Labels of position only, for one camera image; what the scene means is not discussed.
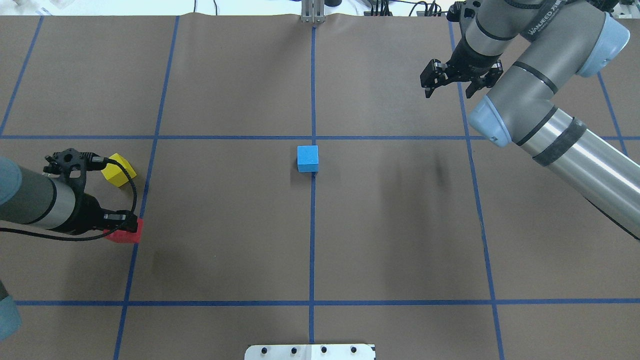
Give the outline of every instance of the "cable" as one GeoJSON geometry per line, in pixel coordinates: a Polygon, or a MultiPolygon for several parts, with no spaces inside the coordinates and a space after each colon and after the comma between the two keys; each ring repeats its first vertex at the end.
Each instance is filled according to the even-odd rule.
{"type": "MultiPolygon", "coordinates": [[[[122,170],[122,172],[125,174],[125,176],[127,176],[127,180],[129,181],[129,184],[131,185],[131,191],[133,192],[133,203],[131,204],[131,211],[130,211],[133,214],[134,211],[136,211],[136,205],[138,204],[138,191],[136,190],[136,184],[133,182],[133,179],[131,179],[131,175],[129,175],[129,172],[127,171],[127,169],[124,168],[124,166],[122,166],[122,164],[120,164],[119,162],[117,162],[115,160],[109,159],[109,158],[104,158],[104,161],[106,163],[109,163],[109,164],[117,165],[120,168],[120,170],[122,170]]],[[[89,240],[101,239],[101,238],[103,238],[105,236],[111,235],[111,234],[115,233],[116,231],[120,230],[124,226],[125,223],[126,223],[126,220],[123,221],[122,223],[120,223],[120,225],[116,226],[115,228],[109,230],[106,233],[102,233],[100,235],[95,235],[95,236],[89,236],[89,237],[86,237],[86,238],[69,238],[69,237],[64,237],[64,236],[40,234],[40,233],[33,233],[31,231],[26,231],[26,230],[10,229],[8,227],[0,227],[0,232],[28,235],[28,236],[34,236],[36,238],[44,238],[44,239],[50,239],[50,240],[89,241],[89,240]]]]}
{"type": "Polygon", "coordinates": [[[415,10],[415,7],[420,5],[420,4],[424,4],[424,11],[427,11],[427,6],[429,6],[429,4],[427,4],[426,1],[418,1],[417,3],[413,3],[413,8],[411,8],[411,11],[409,12],[409,16],[411,16],[411,14],[413,14],[413,11],[415,10]]]}

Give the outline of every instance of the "yellow cube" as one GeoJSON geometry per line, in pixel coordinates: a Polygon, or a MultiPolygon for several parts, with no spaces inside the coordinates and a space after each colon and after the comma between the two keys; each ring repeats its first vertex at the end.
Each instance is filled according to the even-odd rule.
{"type": "MultiPolygon", "coordinates": [[[[129,164],[129,162],[117,152],[111,155],[109,159],[119,162],[125,169],[127,169],[127,172],[131,176],[131,179],[136,177],[136,172],[131,167],[131,164],[129,164]]],[[[104,178],[107,179],[107,181],[117,187],[121,187],[122,185],[129,182],[124,172],[122,172],[122,170],[120,170],[120,168],[114,164],[107,164],[107,167],[102,170],[102,175],[104,175],[104,178]]]]}

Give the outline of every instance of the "blue cube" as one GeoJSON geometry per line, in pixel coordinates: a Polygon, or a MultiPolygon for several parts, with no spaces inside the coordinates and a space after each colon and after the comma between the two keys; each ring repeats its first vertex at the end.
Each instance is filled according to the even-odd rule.
{"type": "Polygon", "coordinates": [[[317,172],[318,171],[318,146],[298,146],[298,171],[317,172]]]}

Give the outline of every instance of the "metal clamp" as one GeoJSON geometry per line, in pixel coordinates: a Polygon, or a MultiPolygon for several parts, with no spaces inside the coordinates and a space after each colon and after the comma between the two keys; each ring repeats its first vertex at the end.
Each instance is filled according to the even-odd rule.
{"type": "Polygon", "coordinates": [[[300,20],[309,24],[324,22],[324,0],[302,0],[300,20]]]}

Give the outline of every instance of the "wire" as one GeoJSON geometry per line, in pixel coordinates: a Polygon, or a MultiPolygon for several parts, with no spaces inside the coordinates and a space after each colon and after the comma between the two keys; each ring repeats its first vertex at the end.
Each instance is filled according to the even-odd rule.
{"type": "MultiPolygon", "coordinates": [[[[120,164],[119,162],[117,162],[115,160],[109,159],[109,158],[104,158],[104,161],[106,163],[114,164],[114,165],[118,166],[120,168],[120,170],[122,170],[122,172],[125,174],[125,176],[127,176],[127,180],[129,181],[129,184],[131,185],[131,191],[133,192],[133,203],[131,204],[131,213],[133,214],[133,212],[136,211],[136,205],[138,203],[138,191],[136,190],[136,184],[133,182],[133,179],[131,179],[131,175],[129,175],[129,172],[127,171],[127,169],[124,168],[124,166],[122,166],[122,164],[120,164]]],[[[86,238],[69,238],[69,237],[64,237],[64,236],[40,234],[40,233],[33,233],[31,231],[26,231],[26,230],[10,229],[8,227],[0,227],[0,232],[28,235],[28,236],[34,236],[36,238],[45,238],[45,239],[50,239],[50,240],[89,241],[89,240],[96,240],[96,239],[101,239],[101,238],[103,238],[105,236],[109,236],[109,235],[115,233],[116,231],[120,230],[124,226],[125,223],[126,223],[126,220],[123,221],[122,223],[120,223],[115,228],[109,230],[106,233],[102,233],[100,235],[95,235],[95,236],[89,236],[89,237],[86,237],[86,238]]]]}
{"type": "Polygon", "coordinates": [[[411,11],[409,12],[409,16],[411,16],[411,14],[413,14],[413,11],[415,10],[415,7],[420,5],[420,4],[424,4],[424,11],[427,11],[427,6],[429,6],[429,4],[427,4],[426,1],[418,1],[417,3],[413,3],[413,8],[411,8],[411,11]]]}

